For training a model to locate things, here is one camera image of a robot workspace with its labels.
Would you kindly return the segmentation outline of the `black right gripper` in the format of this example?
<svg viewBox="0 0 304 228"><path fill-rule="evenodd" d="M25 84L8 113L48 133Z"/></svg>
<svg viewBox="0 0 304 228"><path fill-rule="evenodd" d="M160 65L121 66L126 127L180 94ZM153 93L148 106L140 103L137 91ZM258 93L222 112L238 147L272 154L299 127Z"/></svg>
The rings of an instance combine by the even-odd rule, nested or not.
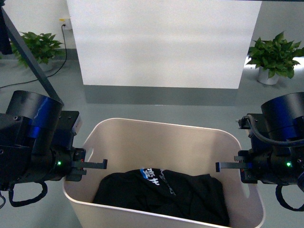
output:
<svg viewBox="0 0 304 228"><path fill-rule="evenodd" d="M292 156L277 156L273 151L254 153L252 150L238 152L234 160L217 162L216 171L240 169L244 183L296 184L301 175L301 166Z"/></svg>

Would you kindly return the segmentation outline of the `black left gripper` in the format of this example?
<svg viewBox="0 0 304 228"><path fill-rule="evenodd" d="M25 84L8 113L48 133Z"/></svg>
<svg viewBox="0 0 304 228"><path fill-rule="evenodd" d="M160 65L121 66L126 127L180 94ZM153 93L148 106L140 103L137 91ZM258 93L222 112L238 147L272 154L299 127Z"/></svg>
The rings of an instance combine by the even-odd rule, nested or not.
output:
<svg viewBox="0 0 304 228"><path fill-rule="evenodd" d="M62 146L52 146L53 168L48 174L49 181L59 181L63 177L67 181L81 181L85 175L83 168L107 169L107 159L103 162L86 162L86 150L83 148L72 147L71 150Z"/></svg>

